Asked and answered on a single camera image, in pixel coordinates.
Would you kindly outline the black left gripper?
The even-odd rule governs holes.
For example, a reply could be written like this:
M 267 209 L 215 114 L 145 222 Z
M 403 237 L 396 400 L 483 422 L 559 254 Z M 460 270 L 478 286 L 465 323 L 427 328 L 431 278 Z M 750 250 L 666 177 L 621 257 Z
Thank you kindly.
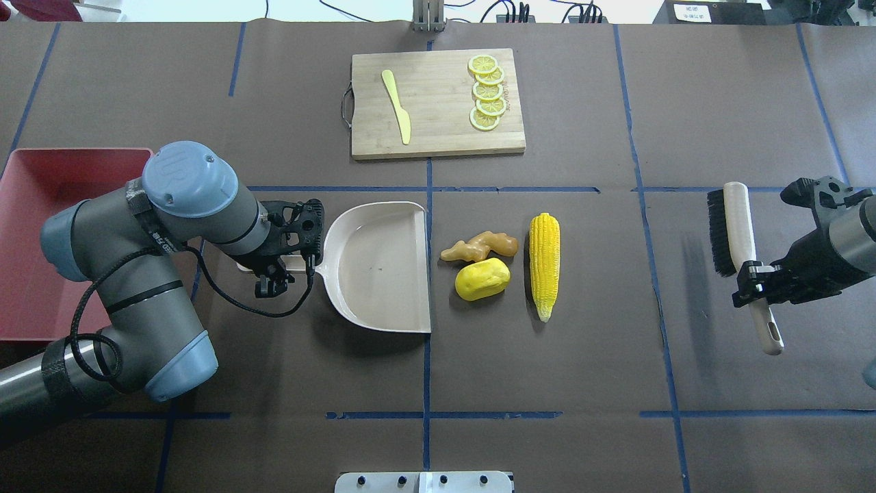
M 265 242 L 253 252 L 237 255 L 237 264 L 253 271 L 259 278 L 257 299 L 275 299 L 287 292 L 289 283 L 294 283 L 282 260 L 282 256 L 289 253 L 289 238 L 288 233 L 269 233 Z

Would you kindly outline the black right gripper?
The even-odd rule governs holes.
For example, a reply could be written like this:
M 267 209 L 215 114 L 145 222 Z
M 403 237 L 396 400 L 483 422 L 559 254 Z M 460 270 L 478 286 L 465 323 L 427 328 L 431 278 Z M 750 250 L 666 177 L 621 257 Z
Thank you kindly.
M 736 273 L 735 307 L 764 299 L 769 305 L 801 305 L 841 294 L 856 284 L 856 268 L 836 252 L 828 234 L 814 230 L 792 243 L 785 257 L 764 264 L 746 261 Z

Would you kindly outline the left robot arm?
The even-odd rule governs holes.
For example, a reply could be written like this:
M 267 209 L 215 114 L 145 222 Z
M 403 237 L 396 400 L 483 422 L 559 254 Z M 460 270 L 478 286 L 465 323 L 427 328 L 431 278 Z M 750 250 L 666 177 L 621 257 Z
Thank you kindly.
M 271 299 L 294 278 L 283 255 L 320 262 L 322 205 L 260 201 L 205 144 L 157 150 L 140 177 L 50 216 L 40 231 L 44 258 L 65 279 L 88 286 L 68 333 L 2 371 L 2 446 L 143 391 L 165 402 L 213 377 L 218 362 L 172 262 L 195 256 L 202 238 L 257 277 Z

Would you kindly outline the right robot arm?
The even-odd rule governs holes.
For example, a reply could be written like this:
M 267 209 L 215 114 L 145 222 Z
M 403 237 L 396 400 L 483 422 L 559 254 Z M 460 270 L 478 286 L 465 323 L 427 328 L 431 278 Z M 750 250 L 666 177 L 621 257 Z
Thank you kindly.
M 816 228 L 792 243 L 782 259 L 758 261 L 747 200 L 725 213 L 727 246 L 736 274 L 735 307 L 801 305 L 838 296 L 874 277 L 874 196 L 867 190 L 834 199 L 813 199 Z

